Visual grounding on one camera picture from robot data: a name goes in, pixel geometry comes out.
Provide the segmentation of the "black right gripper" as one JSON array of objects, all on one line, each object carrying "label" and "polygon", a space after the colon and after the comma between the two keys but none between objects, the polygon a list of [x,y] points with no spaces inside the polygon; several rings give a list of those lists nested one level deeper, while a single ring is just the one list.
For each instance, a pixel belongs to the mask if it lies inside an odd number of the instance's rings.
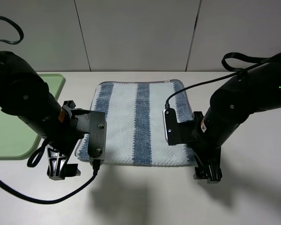
[{"label": "black right gripper", "polygon": [[207,183],[219,183],[222,179],[221,146],[219,144],[219,127],[222,120],[219,111],[194,112],[192,120],[178,124],[181,141],[194,152],[197,164],[208,164],[206,172],[194,168],[195,180],[206,180]]}]

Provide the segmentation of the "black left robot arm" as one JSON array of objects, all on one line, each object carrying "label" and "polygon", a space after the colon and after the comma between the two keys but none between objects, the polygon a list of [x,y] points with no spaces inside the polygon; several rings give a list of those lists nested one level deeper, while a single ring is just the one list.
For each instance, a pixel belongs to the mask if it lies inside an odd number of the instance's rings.
[{"label": "black left robot arm", "polygon": [[44,139],[44,144],[28,159],[28,167],[37,166],[44,151],[48,151],[50,179],[81,174],[78,165],[69,164],[68,160],[77,142],[89,132],[90,111],[76,108],[72,100],[60,105],[35,70],[8,51],[0,51],[0,107]]}]

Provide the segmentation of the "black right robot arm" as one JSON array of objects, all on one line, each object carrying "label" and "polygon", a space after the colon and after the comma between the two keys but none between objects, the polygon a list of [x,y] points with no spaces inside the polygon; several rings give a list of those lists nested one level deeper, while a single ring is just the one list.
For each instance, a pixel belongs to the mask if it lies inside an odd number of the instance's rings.
[{"label": "black right robot arm", "polygon": [[210,98],[206,114],[194,112],[186,143],[197,162],[194,179],[218,183],[221,146],[251,114],[281,108],[281,53],[270,58],[237,52],[223,56],[231,78]]}]

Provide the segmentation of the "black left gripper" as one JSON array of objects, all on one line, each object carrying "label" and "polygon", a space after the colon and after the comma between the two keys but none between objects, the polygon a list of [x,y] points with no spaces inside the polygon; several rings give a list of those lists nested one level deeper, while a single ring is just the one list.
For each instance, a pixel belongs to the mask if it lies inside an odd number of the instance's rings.
[{"label": "black left gripper", "polygon": [[78,164],[67,164],[69,156],[61,152],[71,152],[77,142],[89,133],[91,111],[76,108],[72,100],[64,101],[57,118],[50,117],[44,122],[45,138],[52,146],[47,147],[47,176],[51,180],[64,180],[66,176],[80,176]]}]

